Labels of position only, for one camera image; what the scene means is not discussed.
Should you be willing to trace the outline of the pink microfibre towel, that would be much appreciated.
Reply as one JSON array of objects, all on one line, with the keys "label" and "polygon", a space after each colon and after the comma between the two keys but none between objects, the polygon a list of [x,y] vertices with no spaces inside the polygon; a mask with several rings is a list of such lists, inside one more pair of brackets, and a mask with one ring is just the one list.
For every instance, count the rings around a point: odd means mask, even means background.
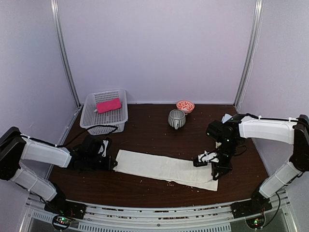
[{"label": "pink microfibre towel", "polygon": [[103,114],[112,110],[121,108],[121,102],[119,98],[115,98],[109,101],[100,102],[96,105],[96,112]]}]

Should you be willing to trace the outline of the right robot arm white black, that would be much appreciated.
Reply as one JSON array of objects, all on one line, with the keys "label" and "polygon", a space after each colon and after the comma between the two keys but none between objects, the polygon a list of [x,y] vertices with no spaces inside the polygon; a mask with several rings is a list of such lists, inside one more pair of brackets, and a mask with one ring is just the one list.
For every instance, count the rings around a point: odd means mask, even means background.
[{"label": "right robot arm white black", "polygon": [[245,139],[253,139],[269,167],[277,169],[252,193],[251,199],[232,204],[235,213],[258,213],[270,207],[269,200],[295,178],[309,170],[309,118],[307,115],[289,118],[266,118],[252,114],[226,114],[222,120],[211,122],[206,134],[217,144],[213,151],[197,158],[199,165],[211,165],[212,177],[218,180],[232,170],[231,159],[239,154]]}]

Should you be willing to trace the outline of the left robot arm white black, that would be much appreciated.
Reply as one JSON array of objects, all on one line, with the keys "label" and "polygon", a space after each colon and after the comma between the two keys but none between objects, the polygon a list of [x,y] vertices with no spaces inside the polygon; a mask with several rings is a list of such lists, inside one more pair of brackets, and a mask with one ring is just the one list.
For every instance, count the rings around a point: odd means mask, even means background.
[{"label": "left robot arm white black", "polygon": [[70,209],[65,194],[44,178],[38,167],[111,171],[117,166],[117,161],[107,153],[111,143],[110,138],[89,134],[73,147],[57,145],[24,135],[13,126],[0,138],[0,178],[35,193],[47,206],[64,215]]}]

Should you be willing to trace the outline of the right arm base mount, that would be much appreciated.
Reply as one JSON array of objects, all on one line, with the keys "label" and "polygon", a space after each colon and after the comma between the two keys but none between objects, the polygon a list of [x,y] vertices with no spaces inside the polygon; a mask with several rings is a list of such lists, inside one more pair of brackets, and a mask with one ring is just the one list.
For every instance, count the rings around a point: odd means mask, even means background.
[{"label": "right arm base mount", "polygon": [[252,200],[247,200],[232,203],[230,207],[234,218],[242,218],[255,214],[261,214],[264,211],[271,210],[272,204],[269,202],[264,204],[255,204]]}]

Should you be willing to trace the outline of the beige towel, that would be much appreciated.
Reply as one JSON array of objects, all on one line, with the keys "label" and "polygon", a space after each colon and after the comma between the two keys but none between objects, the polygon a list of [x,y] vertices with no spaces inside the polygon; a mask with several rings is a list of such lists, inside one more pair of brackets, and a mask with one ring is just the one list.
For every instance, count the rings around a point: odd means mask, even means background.
[{"label": "beige towel", "polygon": [[147,177],[181,185],[217,191],[218,181],[211,175],[211,167],[194,167],[189,160],[146,153],[119,150],[114,171]]}]

